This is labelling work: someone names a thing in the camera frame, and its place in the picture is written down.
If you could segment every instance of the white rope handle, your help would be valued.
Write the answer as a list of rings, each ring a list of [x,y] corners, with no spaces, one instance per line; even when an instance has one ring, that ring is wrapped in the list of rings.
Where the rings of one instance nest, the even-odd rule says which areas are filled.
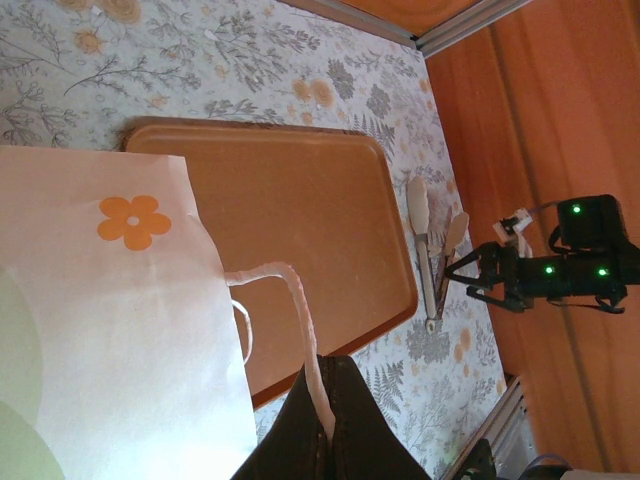
[[[249,317],[249,312],[244,308],[237,300],[231,299],[231,305],[238,310],[242,316],[244,317],[244,324],[247,327],[247,353],[244,356],[244,364],[246,365],[249,361],[249,357],[251,356],[251,352],[253,351],[253,328],[251,328],[251,318]]]
[[[336,417],[331,411],[329,397],[322,383],[317,357],[316,334],[300,277],[290,265],[283,262],[266,263],[251,270],[225,274],[225,280],[229,286],[244,285],[266,277],[282,278],[287,283],[293,296],[293,301],[298,311],[300,330],[302,331],[302,345],[305,354],[304,373],[307,380],[307,389],[316,409],[318,419],[327,434],[329,444],[331,444],[336,426]]]

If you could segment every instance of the wooden wall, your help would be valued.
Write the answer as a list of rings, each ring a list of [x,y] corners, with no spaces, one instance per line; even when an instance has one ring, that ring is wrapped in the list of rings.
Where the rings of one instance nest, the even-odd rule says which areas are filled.
[[[640,1],[534,0],[428,61],[475,244],[521,206],[612,193],[640,244]],[[554,212],[527,230],[538,254]],[[640,291],[612,316],[492,309],[538,448],[640,471]]]
[[[344,3],[398,25],[414,35],[449,20],[477,0],[342,0]]]

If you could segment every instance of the orange plastic tray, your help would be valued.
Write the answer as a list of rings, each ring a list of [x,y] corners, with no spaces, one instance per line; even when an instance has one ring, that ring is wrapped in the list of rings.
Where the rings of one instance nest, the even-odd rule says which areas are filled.
[[[415,312],[402,223],[373,139],[174,122],[138,128],[126,150],[186,158],[200,219],[226,271],[270,261],[295,268],[319,353],[350,353]],[[246,369],[258,406],[286,391],[302,366],[298,319],[280,279],[233,287],[231,295],[252,319]],[[244,349],[245,327],[237,320]]]

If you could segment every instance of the paper bag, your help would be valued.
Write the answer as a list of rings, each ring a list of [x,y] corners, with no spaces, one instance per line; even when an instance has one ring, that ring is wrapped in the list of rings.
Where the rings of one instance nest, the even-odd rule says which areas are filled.
[[[184,159],[0,149],[0,478],[229,478],[255,445]]]

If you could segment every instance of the floral tablecloth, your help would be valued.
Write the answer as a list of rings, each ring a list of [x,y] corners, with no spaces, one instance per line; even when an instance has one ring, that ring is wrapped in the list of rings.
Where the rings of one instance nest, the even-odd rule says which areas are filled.
[[[138,116],[358,130],[386,152],[411,247],[410,178],[429,184],[434,230],[461,208],[421,55],[272,0],[0,0],[0,107],[13,145],[118,149]],[[505,389],[485,306],[452,284],[444,317],[428,334],[421,306],[354,354],[435,477]],[[256,412],[259,435],[281,404]]]

